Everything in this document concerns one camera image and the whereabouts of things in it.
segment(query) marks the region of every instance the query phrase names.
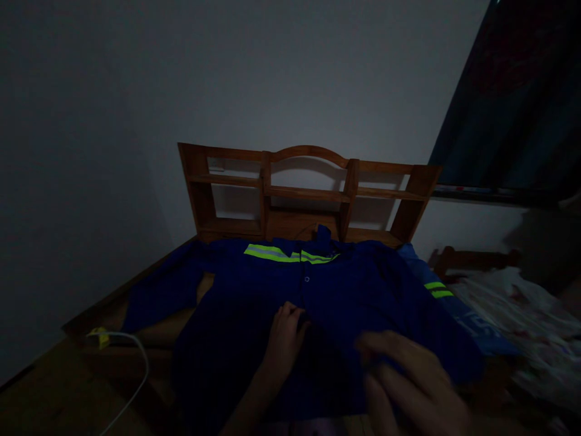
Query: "neon yellow stripe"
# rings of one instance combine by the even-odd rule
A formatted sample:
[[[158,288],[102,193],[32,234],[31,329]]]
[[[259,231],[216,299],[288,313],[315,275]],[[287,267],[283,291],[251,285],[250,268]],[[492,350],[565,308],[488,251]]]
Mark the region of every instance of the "neon yellow stripe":
[[[426,289],[435,289],[435,288],[445,288],[446,287],[446,285],[441,283],[441,282],[426,283],[424,286]]]
[[[432,295],[434,298],[442,298],[442,297],[453,297],[450,291],[432,291]]]
[[[273,256],[272,254],[266,254],[266,253],[258,253],[256,251],[252,251],[252,250],[246,250],[244,252],[244,254],[249,254],[250,256],[254,256],[254,257],[259,257],[261,259],[268,259],[268,260],[274,260],[275,262],[300,262],[301,260],[298,257],[278,257],[278,256]]]
[[[321,260],[329,260],[329,259],[331,259],[331,257],[318,256],[316,254],[307,253],[306,251],[301,251],[301,256],[310,257],[311,259],[321,259]]]
[[[244,251],[244,254],[259,257],[261,259],[273,260],[274,262],[310,262],[312,264],[331,262],[339,256],[339,254],[336,254],[333,257],[323,257],[302,251],[301,254],[292,253],[291,257],[288,257],[278,247],[257,244],[249,244],[248,248]]]
[[[336,259],[337,256],[338,256],[338,254],[336,254],[333,257],[325,258],[325,260],[319,260],[319,259],[312,259],[311,260],[311,259],[302,258],[301,259],[301,262],[310,262],[310,263],[313,263],[313,264],[316,264],[316,263],[329,263],[331,260]]]
[[[279,247],[273,247],[273,246],[269,246],[269,245],[248,244],[248,247],[246,249],[249,250],[249,249],[253,249],[253,248],[263,250],[263,251],[272,251],[274,253],[284,254],[284,251],[282,251]]]

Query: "blue work uniform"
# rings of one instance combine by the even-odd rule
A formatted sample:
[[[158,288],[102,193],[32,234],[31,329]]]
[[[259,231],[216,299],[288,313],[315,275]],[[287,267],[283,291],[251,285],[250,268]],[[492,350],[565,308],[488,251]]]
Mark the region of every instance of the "blue work uniform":
[[[382,243],[331,241],[319,226],[313,242],[195,242],[168,263],[136,286],[123,329],[138,330],[195,304],[203,272],[215,274],[176,342],[172,364],[173,387],[197,434],[216,434],[225,424],[286,301],[304,308],[311,326],[267,421],[364,413],[364,370],[353,347],[364,331],[392,330],[425,346],[455,383],[482,374],[472,338]],[[164,303],[167,298],[173,301]]]
[[[485,356],[504,355],[515,356],[522,353],[510,343],[494,326],[482,319],[462,301],[454,296],[433,272],[427,263],[421,260],[412,244],[406,243],[398,248],[398,254],[410,267],[414,276],[424,284],[441,306],[456,320],[458,324],[472,336],[472,339]]]

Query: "jacket sleeve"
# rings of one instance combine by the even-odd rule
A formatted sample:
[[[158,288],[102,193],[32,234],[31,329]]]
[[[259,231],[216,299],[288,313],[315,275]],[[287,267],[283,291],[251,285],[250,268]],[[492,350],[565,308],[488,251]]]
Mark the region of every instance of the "jacket sleeve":
[[[204,272],[216,273],[228,251],[236,247],[236,241],[229,245],[194,241],[174,250],[157,270],[131,288],[121,330],[136,332],[195,307],[196,288]]]
[[[387,247],[380,251],[378,266],[404,311],[405,335],[434,352],[454,383],[480,379],[484,357],[474,339],[414,276],[396,251]]]

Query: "wooden shelf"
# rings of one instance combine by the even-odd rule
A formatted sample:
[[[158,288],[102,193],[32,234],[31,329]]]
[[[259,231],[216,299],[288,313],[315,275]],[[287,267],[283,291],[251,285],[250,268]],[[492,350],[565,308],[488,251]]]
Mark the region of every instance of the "wooden shelf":
[[[235,185],[258,188],[260,179],[250,177],[222,176],[221,174],[204,174],[201,176],[188,176],[190,182],[214,183],[215,185]]]
[[[407,191],[398,190],[385,190],[378,188],[365,188],[358,187],[357,195],[360,197],[378,197],[378,198],[394,198],[401,200],[415,200],[415,201],[426,201],[426,197],[422,197],[417,194],[412,194]]]
[[[316,224],[328,227],[331,238],[339,239],[338,212],[272,207],[268,216],[266,238],[312,240]]]
[[[208,222],[204,223],[199,231],[248,235],[262,234],[260,229],[260,221],[236,218],[212,218]]]
[[[273,186],[266,188],[265,195],[304,200],[330,201],[336,203],[349,203],[351,201],[348,195],[339,191],[314,190],[308,188]]]
[[[412,240],[413,234],[436,186],[441,167],[401,165],[388,162],[347,159],[334,151],[314,145],[297,145],[276,153],[178,144],[183,173],[198,238],[204,242],[224,238],[248,240],[285,238],[310,240],[316,225],[327,226],[332,238],[343,242],[379,240],[390,247]],[[272,164],[284,159],[310,156],[325,159],[347,171],[343,191],[272,186]],[[209,157],[260,162],[260,176],[255,178],[211,174]],[[404,191],[359,186],[359,173],[409,174]],[[212,184],[251,187],[258,190],[260,220],[218,218]],[[349,228],[357,196],[401,200],[390,231]],[[313,203],[338,203],[337,212],[293,210],[272,207],[273,197],[311,200]]]

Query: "finger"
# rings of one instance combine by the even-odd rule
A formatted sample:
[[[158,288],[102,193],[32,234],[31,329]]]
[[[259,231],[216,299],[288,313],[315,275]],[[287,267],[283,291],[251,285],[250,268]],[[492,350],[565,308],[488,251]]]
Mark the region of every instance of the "finger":
[[[272,321],[273,324],[276,324],[278,322],[278,319],[280,318],[280,314],[282,313],[282,311],[283,311],[283,307],[280,306],[278,308],[278,311],[274,314],[274,319]]]
[[[310,322],[307,321],[306,323],[303,324],[303,326],[301,327],[301,329],[298,331],[297,334],[297,350],[300,350],[301,347],[303,346],[303,342],[304,342],[304,336],[307,333],[307,328],[310,327]]]
[[[425,435],[444,434],[445,423],[436,405],[410,380],[381,364],[374,370],[385,392]]]
[[[294,335],[297,334],[298,319],[301,317],[303,312],[304,309],[295,309],[285,321],[287,328],[292,331]]]
[[[362,344],[359,339],[355,342],[355,349],[359,351],[361,366],[363,368],[367,367],[371,362],[374,361],[374,359],[376,359],[377,353]]]
[[[366,332],[359,337],[358,346],[391,357],[431,398],[439,401],[454,393],[442,375],[445,371],[434,353],[403,336],[394,332]]]
[[[286,302],[286,303],[284,304],[284,306],[283,306],[283,311],[282,311],[282,314],[283,314],[284,316],[288,316],[288,315],[290,315],[290,314],[291,314],[291,311],[292,311],[293,309],[296,309],[296,308],[297,308],[297,307],[296,307],[296,306],[295,306],[293,303],[291,303],[291,302]]]
[[[304,312],[305,312],[304,309],[295,308],[290,313],[291,314],[290,316],[295,317],[296,319],[299,319],[301,317],[301,315],[304,314]]]
[[[363,379],[367,412],[375,436],[396,436],[398,425],[393,416],[391,402],[380,383],[370,374]]]

